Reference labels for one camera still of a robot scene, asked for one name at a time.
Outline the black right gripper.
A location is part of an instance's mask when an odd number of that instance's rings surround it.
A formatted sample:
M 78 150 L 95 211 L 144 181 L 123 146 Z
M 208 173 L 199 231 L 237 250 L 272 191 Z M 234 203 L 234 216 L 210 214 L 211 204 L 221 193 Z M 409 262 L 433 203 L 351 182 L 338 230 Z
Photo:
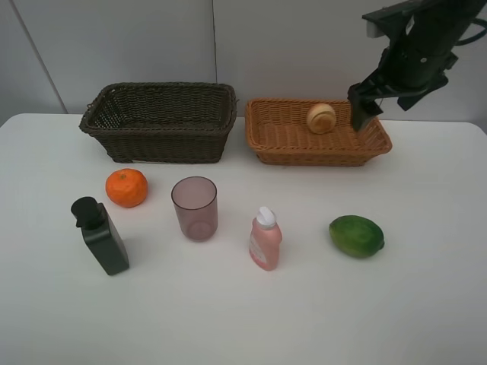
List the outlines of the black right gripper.
M 389 36 L 377 68 L 349 88 L 352 128 L 360 132 L 383 113 L 377 99 L 396 98 L 407 111 L 446 86 L 445 71 L 457 61 L 452 49 L 458 38 L 449 27 L 433 27 L 429 22 L 416 22 L 409 31 L 403 28 Z

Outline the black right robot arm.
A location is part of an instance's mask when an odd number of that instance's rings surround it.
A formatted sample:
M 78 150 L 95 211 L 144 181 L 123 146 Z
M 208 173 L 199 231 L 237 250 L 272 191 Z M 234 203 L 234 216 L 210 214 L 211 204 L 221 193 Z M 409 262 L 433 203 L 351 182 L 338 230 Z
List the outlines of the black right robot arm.
M 362 130 L 383 111 L 378 99 L 395 98 L 405 111 L 448 83 L 445 72 L 457 62 L 455 46 L 486 35 L 464 33 L 471 24 L 485 27 L 478 17 L 484 1 L 404 1 L 363 15 L 370 38 L 386 36 L 378 67 L 348 90 L 351 124 Z

